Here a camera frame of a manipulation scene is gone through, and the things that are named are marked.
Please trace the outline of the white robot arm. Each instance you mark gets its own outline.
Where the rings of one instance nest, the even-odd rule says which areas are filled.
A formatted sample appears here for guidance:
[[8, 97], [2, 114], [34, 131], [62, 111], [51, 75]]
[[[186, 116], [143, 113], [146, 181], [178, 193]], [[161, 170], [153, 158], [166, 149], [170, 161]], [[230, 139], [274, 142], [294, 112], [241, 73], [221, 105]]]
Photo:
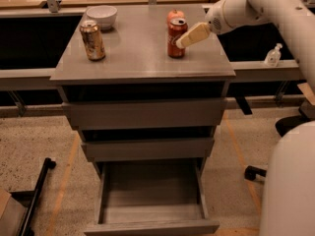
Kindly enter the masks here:
[[[220, 0], [176, 45], [188, 47], [212, 32], [263, 23], [277, 27], [302, 77], [314, 89], [315, 15], [302, 0]], [[270, 156], [259, 236], [315, 236], [314, 121], [287, 132]]]

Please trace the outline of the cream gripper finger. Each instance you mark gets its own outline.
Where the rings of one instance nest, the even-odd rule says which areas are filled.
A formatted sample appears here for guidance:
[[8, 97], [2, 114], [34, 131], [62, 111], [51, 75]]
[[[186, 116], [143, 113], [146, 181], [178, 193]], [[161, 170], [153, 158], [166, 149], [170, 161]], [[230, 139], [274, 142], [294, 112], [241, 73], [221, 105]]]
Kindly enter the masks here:
[[180, 49], [184, 49], [205, 40], [209, 37], [210, 33], [211, 30], [207, 23], [197, 23], [176, 40], [176, 46]]

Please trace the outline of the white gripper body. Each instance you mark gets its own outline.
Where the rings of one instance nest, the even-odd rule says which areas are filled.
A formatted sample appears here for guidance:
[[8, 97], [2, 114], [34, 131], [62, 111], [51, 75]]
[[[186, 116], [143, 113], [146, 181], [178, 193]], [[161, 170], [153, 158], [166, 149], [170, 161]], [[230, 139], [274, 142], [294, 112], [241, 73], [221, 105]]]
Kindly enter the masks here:
[[215, 34], [224, 34], [230, 30], [224, 16], [224, 6], [225, 1], [219, 1], [208, 10], [205, 17], [211, 31]]

